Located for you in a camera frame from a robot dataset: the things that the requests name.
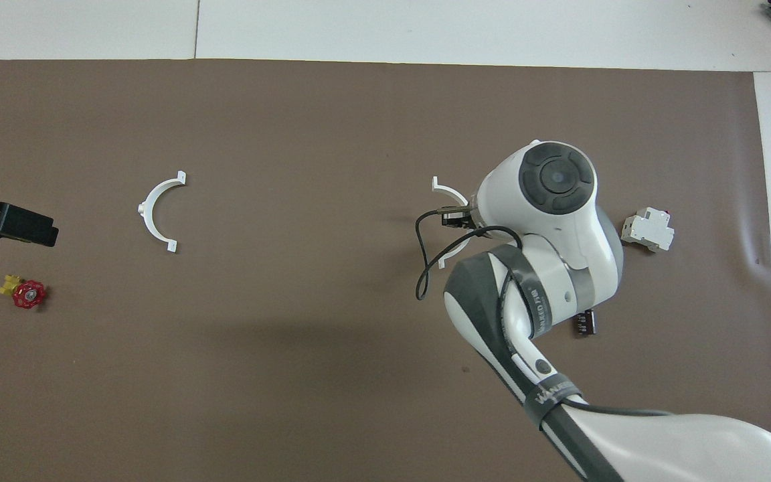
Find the black cable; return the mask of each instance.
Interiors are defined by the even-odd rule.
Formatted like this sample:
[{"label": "black cable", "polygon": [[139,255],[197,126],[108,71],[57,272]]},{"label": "black cable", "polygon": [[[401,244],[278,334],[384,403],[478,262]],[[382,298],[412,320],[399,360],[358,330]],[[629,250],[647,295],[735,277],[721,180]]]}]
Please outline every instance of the black cable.
[{"label": "black cable", "polygon": [[585,412],[594,412],[595,414],[607,414],[607,415],[629,415],[631,417],[664,417],[666,415],[673,415],[672,412],[666,412],[664,410],[651,410],[642,408],[615,408],[614,406],[596,406],[588,405],[587,403],[573,402],[570,399],[563,399],[561,403],[566,406],[572,406],[572,408],[578,408]]},{"label": "black cable", "polygon": [[[422,257],[424,258],[424,266],[428,266],[428,251],[424,249],[424,240],[422,239],[422,229],[420,229],[420,226],[422,225],[422,220],[425,220],[430,216],[436,216],[437,213],[438,213],[437,210],[427,211],[421,216],[418,216],[418,219],[416,220],[416,237],[418,237],[418,244],[420,245],[420,247],[422,247]],[[422,291],[422,299],[426,296],[426,294],[428,294],[429,286],[430,286],[430,276],[428,275],[424,277],[424,290]],[[418,298],[417,287],[416,287],[416,298]]]},{"label": "black cable", "polygon": [[[466,234],[463,234],[461,237],[457,238],[456,241],[454,241],[452,244],[448,244],[444,250],[441,250],[438,255],[434,257],[434,259],[430,260],[430,262],[426,263],[424,266],[424,271],[422,271],[422,275],[418,277],[418,282],[416,283],[416,299],[419,301],[424,299],[426,294],[428,294],[428,279],[430,276],[430,269],[442,258],[442,256],[448,254],[449,251],[453,250],[454,248],[458,247],[460,243],[465,241],[466,239],[473,238],[475,236],[482,236],[483,234],[486,234],[490,231],[502,231],[506,232],[508,235],[510,235],[514,241],[517,242],[517,249],[522,250],[523,249],[523,241],[520,239],[519,234],[517,234],[516,231],[513,231],[512,229],[508,228],[507,226],[484,226],[484,228],[478,228],[473,229],[470,232],[467,232]],[[422,283],[425,284],[424,291],[422,292]]]}]

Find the white plastic bracket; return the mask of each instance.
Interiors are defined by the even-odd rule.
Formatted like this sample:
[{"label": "white plastic bracket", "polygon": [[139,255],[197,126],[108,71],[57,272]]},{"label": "white plastic bracket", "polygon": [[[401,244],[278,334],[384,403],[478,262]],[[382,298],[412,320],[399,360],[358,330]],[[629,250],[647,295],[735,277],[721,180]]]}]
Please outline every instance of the white plastic bracket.
[{"label": "white plastic bracket", "polygon": [[671,215],[667,211],[641,208],[635,216],[626,218],[620,238],[627,243],[639,243],[654,253],[668,251],[674,241],[674,229],[668,228]]},{"label": "white plastic bracket", "polygon": [[[454,201],[459,202],[460,206],[467,206],[468,205],[468,200],[466,199],[466,196],[460,194],[458,192],[458,190],[456,190],[454,188],[450,188],[448,186],[443,186],[442,184],[438,183],[438,176],[434,176],[434,182],[432,182],[432,188],[433,188],[432,190],[434,190],[434,192],[438,192],[440,194],[444,194],[444,195],[450,196],[450,198],[452,198]],[[445,216],[459,216],[459,213],[445,214]],[[444,260],[446,260],[446,259],[448,259],[450,257],[456,256],[456,253],[459,253],[460,251],[462,251],[463,248],[466,247],[466,245],[468,244],[468,241],[469,240],[466,239],[465,241],[460,243],[456,248],[454,248],[453,250],[450,250],[446,254],[444,254],[444,256],[442,256],[440,258],[440,260],[438,261],[438,266],[440,267],[440,269],[444,268]]]},{"label": "white plastic bracket", "polygon": [[159,233],[157,226],[153,223],[153,205],[156,204],[157,199],[159,199],[159,196],[162,195],[163,192],[166,192],[168,189],[183,185],[185,183],[186,173],[183,171],[178,171],[177,178],[163,181],[157,184],[155,188],[151,189],[151,192],[147,194],[145,201],[139,204],[138,209],[141,217],[145,218],[145,226],[147,226],[147,231],[150,231],[154,238],[159,239],[163,243],[168,243],[168,250],[172,253],[177,251],[177,241],[174,241],[174,239],[166,238]]}]

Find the brown mat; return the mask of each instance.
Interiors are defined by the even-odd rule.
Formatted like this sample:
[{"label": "brown mat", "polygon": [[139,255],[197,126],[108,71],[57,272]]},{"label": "brown mat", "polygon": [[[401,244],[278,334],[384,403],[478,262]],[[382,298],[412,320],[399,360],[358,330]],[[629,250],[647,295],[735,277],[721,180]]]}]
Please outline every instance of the brown mat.
[{"label": "brown mat", "polygon": [[[575,144],[628,246],[600,335],[538,345],[590,402],[771,430],[771,255],[747,73],[0,61],[0,481],[575,480],[448,320],[412,222],[531,140]],[[152,238],[137,205],[157,205]],[[431,250],[459,232],[428,226]],[[467,253],[493,245],[473,241]]]}]

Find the dark gray band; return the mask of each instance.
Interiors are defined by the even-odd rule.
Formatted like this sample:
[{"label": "dark gray band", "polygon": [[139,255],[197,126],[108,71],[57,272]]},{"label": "dark gray band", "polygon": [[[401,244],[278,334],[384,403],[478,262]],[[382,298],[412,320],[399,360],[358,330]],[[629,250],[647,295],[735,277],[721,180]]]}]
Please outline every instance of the dark gray band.
[{"label": "dark gray band", "polygon": [[541,422],[551,409],[568,396],[581,396],[582,392],[562,373],[556,373],[535,385],[525,394],[523,409],[531,418],[532,423],[541,427]]},{"label": "dark gray band", "polygon": [[576,290],[576,311],[582,312],[585,309],[594,307],[594,278],[591,278],[591,270],[588,268],[573,269],[567,266],[567,274],[570,275],[570,282],[573,283],[573,289]]},{"label": "dark gray band", "polygon": [[523,296],[523,302],[529,309],[531,317],[530,338],[537,338],[548,332],[551,329],[551,324],[553,324],[549,299],[545,289],[543,289],[541,279],[537,276],[537,272],[532,268],[529,260],[525,259],[523,251],[510,244],[502,244],[489,252],[507,266],[513,280],[517,282]]}]

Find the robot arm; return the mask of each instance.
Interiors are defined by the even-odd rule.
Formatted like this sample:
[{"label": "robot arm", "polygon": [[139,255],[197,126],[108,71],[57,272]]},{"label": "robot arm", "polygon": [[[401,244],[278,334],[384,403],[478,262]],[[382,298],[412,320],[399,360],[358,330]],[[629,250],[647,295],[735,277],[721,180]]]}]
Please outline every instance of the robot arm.
[{"label": "robot arm", "polygon": [[533,344],[617,291],[623,252],[596,189],[587,156],[553,141],[487,175],[466,224],[519,242],[456,263],[444,288],[454,326],[584,480],[771,480],[769,432],[725,417],[595,408]]}]

